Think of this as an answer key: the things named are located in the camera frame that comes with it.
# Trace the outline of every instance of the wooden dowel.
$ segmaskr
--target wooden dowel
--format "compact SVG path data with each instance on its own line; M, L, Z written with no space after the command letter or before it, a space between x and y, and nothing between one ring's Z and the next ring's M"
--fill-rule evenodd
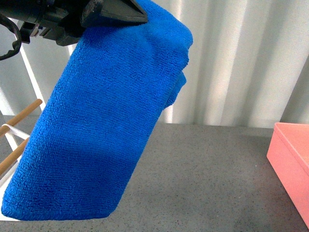
M5 160L0 163L0 176L22 155L29 138L24 140Z
M21 120L23 120L25 117L27 117L31 112L33 112L36 108L38 108L42 104L41 99L35 100L32 104L27 106L22 112L20 112L18 115L7 121L6 124L10 126L15 126L17 123L19 123ZM0 127L0 138L10 131L10 128L8 126L2 126Z

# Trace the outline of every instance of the folded towel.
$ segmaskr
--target folded towel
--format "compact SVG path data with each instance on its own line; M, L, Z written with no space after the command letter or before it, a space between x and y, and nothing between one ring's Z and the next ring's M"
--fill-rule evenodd
M105 218L117 207L162 112L185 83L192 35L150 0L149 22L89 28L4 194L19 220Z

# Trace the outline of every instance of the white curtain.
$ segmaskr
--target white curtain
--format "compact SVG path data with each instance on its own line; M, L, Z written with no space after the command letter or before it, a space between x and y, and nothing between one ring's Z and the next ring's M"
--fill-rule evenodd
M309 0L155 0L192 31L187 84L161 122L309 123ZM13 35L0 27L0 52ZM32 38L0 62L0 110L47 102L74 46Z

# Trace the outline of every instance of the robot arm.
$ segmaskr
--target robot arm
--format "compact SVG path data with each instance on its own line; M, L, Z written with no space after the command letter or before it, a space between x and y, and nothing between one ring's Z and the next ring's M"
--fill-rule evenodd
M8 17L18 19L18 27ZM0 0L0 24L17 37L14 51L0 60L16 55L21 42L28 44L37 35L67 46L77 43L88 27L147 22L147 13L135 0Z

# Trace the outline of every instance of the blue towel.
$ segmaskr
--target blue towel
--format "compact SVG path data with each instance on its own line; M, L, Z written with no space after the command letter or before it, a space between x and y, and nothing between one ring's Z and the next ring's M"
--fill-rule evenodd
M4 194L19 220L112 213L162 112L185 83L192 35L139 0L149 23L90 28L73 52Z

